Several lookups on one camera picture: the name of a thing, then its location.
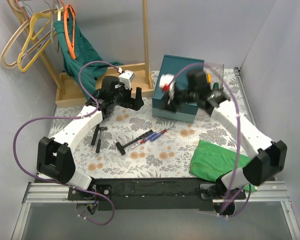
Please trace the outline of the small claw hammer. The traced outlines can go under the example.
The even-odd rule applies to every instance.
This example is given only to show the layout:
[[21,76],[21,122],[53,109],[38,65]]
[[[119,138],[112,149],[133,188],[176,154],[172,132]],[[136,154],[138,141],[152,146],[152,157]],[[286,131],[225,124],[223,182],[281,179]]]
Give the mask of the small claw hammer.
[[96,150],[95,150],[96,153],[100,152],[101,142],[102,142],[102,139],[101,139],[102,138],[102,132],[107,131],[107,130],[108,130],[107,126],[102,126],[102,127],[98,128],[99,137],[98,137],[98,141],[97,141],[97,144],[96,144]]

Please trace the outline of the black rubber mallet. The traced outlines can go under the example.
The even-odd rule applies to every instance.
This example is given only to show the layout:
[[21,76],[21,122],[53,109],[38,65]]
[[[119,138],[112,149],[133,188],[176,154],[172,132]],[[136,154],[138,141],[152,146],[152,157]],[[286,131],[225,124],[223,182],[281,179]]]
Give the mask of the black rubber mallet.
[[153,130],[149,130],[143,134],[141,134],[140,136],[136,137],[135,139],[131,140],[128,143],[125,143],[124,145],[122,145],[120,142],[116,142],[115,145],[118,149],[118,151],[120,152],[120,154],[123,156],[126,154],[125,148],[132,145],[133,143],[137,142],[138,140],[144,139],[145,137],[149,136],[150,134],[153,133]]

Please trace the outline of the orange handle screwdriver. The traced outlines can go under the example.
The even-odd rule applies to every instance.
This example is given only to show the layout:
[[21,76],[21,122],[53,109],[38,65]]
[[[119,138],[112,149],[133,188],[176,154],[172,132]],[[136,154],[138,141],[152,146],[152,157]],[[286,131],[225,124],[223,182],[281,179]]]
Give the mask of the orange handle screwdriver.
[[210,74],[210,73],[207,73],[207,74],[206,74],[206,79],[207,79],[207,82],[208,82],[209,84],[212,83],[212,77],[211,77],[211,74]]

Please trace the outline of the green handle screwdriver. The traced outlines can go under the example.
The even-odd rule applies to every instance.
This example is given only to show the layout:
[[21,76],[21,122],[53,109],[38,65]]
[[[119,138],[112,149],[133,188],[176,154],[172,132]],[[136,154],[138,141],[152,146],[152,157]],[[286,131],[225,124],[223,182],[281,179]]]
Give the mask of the green handle screwdriver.
[[215,82],[215,83],[213,84],[212,90],[213,90],[213,91],[219,91],[219,90],[220,90],[220,89],[219,89],[219,83],[218,83],[218,82]]

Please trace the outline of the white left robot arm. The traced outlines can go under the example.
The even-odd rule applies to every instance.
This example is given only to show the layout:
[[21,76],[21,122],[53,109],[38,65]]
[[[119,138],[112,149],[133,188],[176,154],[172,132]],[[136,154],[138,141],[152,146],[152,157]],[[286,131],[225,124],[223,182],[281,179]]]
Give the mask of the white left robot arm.
[[73,152],[83,138],[109,115],[115,106],[138,111],[143,105],[142,89],[136,88],[132,97],[134,72],[126,70],[119,76],[107,75],[101,88],[93,93],[82,108],[78,119],[72,120],[51,138],[43,137],[38,143],[37,171],[62,184],[79,188],[85,200],[96,196],[92,178],[79,169]]

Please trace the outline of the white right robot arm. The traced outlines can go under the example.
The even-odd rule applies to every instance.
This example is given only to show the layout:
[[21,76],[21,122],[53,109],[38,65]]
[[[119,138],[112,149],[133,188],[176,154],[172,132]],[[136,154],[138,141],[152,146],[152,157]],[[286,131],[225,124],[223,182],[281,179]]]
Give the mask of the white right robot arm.
[[164,109],[175,113],[182,104],[196,103],[233,137],[240,138],[238,144],[250,159],[245,166],[219,176],[215,185],[208,189],[210,193],[227,199],[236,188],[248,184],[260,186],[283,170],[288,149],[283,141],[273,141],[244,116],[240,116],[234,100],[222,89],[211,86],[211,76],[203,69],[193,68],[186,73],[186,77],[188,85],[185,89],[178,89],[172,74],[160,77],[159,88],[164,92]]

